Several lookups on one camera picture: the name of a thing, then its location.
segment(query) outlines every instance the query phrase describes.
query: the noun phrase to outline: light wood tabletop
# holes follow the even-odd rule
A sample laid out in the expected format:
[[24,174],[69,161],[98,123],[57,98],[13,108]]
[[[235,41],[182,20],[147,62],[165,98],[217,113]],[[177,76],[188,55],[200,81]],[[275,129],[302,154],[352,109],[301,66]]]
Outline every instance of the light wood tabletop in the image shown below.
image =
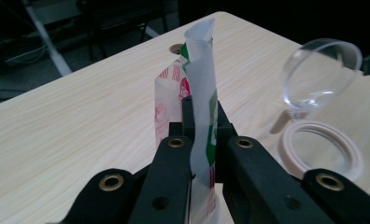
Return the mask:
[[[279,76],[300,44],[225,12],[206,18],[215,18],[222,107],[240,135],[276,158],[280,134],[269,130],[288,108]],[[196,22],[0,104],[0,223],[59,222],[97,173],[135,173],[152,161],[154,79]],[[370,77],[357,76],[313,119],[354,141],[364,159],[355,183],[370,194]]]

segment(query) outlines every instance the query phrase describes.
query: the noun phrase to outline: transparent container lid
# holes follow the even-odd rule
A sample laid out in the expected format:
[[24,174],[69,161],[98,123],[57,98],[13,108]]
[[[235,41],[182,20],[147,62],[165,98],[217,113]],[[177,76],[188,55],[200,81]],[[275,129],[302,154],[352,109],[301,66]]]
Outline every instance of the transparent container lid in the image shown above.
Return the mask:
[[284,101],[307,110],[331,103],[356,77],[362,61],[351,43],[331,38],[307,42],[284,65]]

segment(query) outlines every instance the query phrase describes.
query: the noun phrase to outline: plastic ring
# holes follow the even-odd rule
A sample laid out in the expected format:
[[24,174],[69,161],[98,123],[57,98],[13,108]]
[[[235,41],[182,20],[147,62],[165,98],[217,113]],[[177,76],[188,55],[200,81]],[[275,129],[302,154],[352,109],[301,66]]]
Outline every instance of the plastic ring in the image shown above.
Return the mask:
[[302,179],[304,173],[311,169],[311,167],[307,166],[293,150],[292,137],[296,132],[301,130],[312,130],[317,133],[322,133],[329,137],[331,141],[341,146],[348,155],[350,161],[349,169],[341,175],[351,181],[359,177],[363,170],[363,158],[360,150],[344,133],[341,133],[330,125],[315,120],[298,120],[291,124],[284,131],[283,135],[281,135],[278,145],[279,155],[292,175]]

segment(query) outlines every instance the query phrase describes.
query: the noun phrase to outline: white plastic packet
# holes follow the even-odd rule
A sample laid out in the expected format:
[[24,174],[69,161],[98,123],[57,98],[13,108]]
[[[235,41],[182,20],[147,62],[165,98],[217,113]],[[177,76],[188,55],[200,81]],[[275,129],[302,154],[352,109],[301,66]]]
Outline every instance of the white plastic packet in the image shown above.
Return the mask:
[[222,223],[215,191],[218,98],[212,48],[214,19],[185,32],[181,56],[155,79],[156,141],[168,135],[169,122],[181,121],[181,100],[192,93],[195,138],[191,153],[191,223]]

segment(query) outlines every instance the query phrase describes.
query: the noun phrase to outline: black chair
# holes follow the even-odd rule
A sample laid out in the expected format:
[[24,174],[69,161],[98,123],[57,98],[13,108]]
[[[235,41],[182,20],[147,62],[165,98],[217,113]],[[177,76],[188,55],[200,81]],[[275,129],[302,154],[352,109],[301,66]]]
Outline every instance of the black chair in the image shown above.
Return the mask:
[[94,44],[106,58],[103,41],[107,29],[115,28],[121,32],[139,30],[142,42],[148,22],[161,18],[167,32],[164,0],[78,0],[77,7],[86,25],[91,60]]

